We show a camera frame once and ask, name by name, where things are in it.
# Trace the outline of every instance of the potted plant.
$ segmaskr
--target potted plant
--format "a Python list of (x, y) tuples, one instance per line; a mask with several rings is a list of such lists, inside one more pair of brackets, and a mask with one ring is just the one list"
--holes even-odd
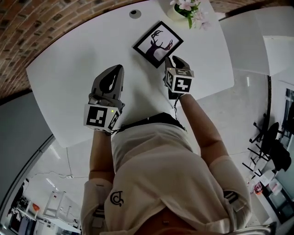
[(172, 0), (172, 8), (167, 16), (175, 22), (185, 22), (189, 28), (207, 29), (210, 23), (206, 20), (205, 14), (199, 7), (198, 0)]

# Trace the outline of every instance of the shirt logo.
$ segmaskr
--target shirt logo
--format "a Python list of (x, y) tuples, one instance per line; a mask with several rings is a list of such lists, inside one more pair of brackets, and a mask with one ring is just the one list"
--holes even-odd
[(117, 191), (111, 194), (110, 196), (110, 202), (114, 205), (119, 205), (120, 207), (124, 203), (124, 200), (121, 199), (121, 193), (122, 191)]

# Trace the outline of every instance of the black pants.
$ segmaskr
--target black pants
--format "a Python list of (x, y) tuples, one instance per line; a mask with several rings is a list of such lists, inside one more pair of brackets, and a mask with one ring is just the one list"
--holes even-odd
[(175, 120), (171, 115), (169, 115), (165, 112), (162, 112), (160, 114), (157, 114), (157, 115), (149, 117), (149, 118), (145, 118), (141, 121), (132, 123), (130, 125), (125, 125), (125, 126), (121, 127), (118, 132), (122, 132), (122, 131), (126, 130), (127, 128), (150, 124), (150, 123), (166, 123), (166, 124), (171, 124), (171, 125), (177, 126), (181, 129), (185, 130), (185, 128), (179, 123), (179, 121)]

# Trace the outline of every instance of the tabletop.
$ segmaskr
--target tabletop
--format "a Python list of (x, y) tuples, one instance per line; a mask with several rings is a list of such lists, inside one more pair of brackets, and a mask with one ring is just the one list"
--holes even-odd
[[(179, 26), (166, 16), (170, 0), (149, 0), (93, 18), (73, 29), (43, 51), (27, 74), (52, 133), (62, 147), (93, 137), (83, 126), (84, 105), (97, 75), (108, 67), (124, 66), (123, 113), (114, 129), (143, 118), (169, 112), (174, 101), (162, 81), (164, 64), (158, 69), (132, 47), (156, 23), (163, 21), (182, 39), (173, 52), (195, 72), (191, 87), (200, 99), (234, 85), (231, 59), (220, 24), (209, 0), (202, 0), (211, 26), (205, 30)], [(129, 16), (132, 10), (141, 17)]]

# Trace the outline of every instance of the white t-shirt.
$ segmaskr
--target white t-shirt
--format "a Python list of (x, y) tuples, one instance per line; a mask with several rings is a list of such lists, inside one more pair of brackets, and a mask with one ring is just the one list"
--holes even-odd
[(103, 179), (85, 183), (83, 234), (133, 235), (165, 207), (196, 230), (228, 233), (247, 224), (249, 191), (231, 158), (219, 157), (208, 167), (179, 127), (132, 127), (113, 137), (112, 149), (113, 185)]

